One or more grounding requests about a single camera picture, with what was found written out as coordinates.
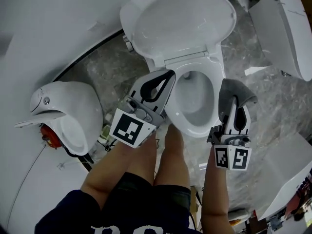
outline tiled floor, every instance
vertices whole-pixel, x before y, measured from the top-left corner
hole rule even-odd
[[[252,118],[250,136],[253,154],[246,172],[228,172],[228,191],[231,209],[253,209],[252,188],[261,173],[261,161],[267,152],[274,151],[274,145],[283,137],[300,132],[306,137],[312,127],[312,82],[304,82],[293,77],[283,77],[280,71],[270,66],[261,51],[252,20],[246,10],[230,0],[237,13],[237,23],[230,36],[222,41],[225,73],[227,78],[235,78],[246,84],[258,96],[258,104],[250,105]],[[252,0],[247,7],[256,1]],[[270,66],[252,75],[245,75],[250,67]],[[117,102],[131,88],[134,81],[148,73],[143,57],[129,53],[117,36],[102,45],[60,80],[82,81],[91,84],[99,97],[103,112],[112,112]],[[157,165],[163,150],[163,137],[167,125],[157,131],[160,138]],[[195,139],[184,136],[185,160],[191,182],[201,192],[205,170],[199,165],[207,162],[210,145],[206,138]],[[98,146],[97,158],[104,155]]]

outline toilet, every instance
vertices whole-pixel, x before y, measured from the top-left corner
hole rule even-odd
[[[44,123],[74,155],[87,154],[97,141],[103,111],[89,84],[55,81],[37,89],[30,99],[32,117],[15,127]]]
[[[219,124],[218,96],[225,78],[221,41],[234,29],[227,0],[131,0],[120,11],[126,37],[145,57],[150,72],[176,75],[165,111],[192,137]]]
[[[312,33],[301,0],[260,0],[249,9],[262,51],[291,76],[312,79]]]

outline person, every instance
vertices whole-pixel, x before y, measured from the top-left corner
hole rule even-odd
[[[182,134],[171,124],[154,178],[155,133],[137,149],[117,143],[81,189],[71,191],[40,220],[35,233],[199,233],[188,228],[191,191],[183,149]],[[202,200],[204,234],[234,233],[228,208],[226,170],[215,167],[210,151]]]

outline gray cloth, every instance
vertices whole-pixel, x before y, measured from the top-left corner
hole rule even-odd
[[[247,102],[257,103],[257,96],[246,87],[241,81],[234,79],[223,79],[219,92],[219,118],[223,122],[224,113],[232,102],[233,96],[237,99],[238,108],[246,105]]]

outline white ceramic fixture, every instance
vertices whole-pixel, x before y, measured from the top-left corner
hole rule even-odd
[[[312,167],[312,146],[298,133],[273,145],[259,164],[253,185],[253,206],[258,219],[281,210],[295,195]]]
[[[278,69],[312,79],[312,33],[301,0],[260,0],[249,10],[264,55]]]
[[[102,129],[98,97],[82,82],[56,81],[39,88],[31,97],[30,112],[33,117],[15,127],[45,123],[75,155],[87,154]]]
[[[165,111],[193,137],[219,123],[218,96],[225,78],[221,41],[236,13],[227,0],[131,0],[120,11],[123,30],[149,70],[172,69],[176,83]]]

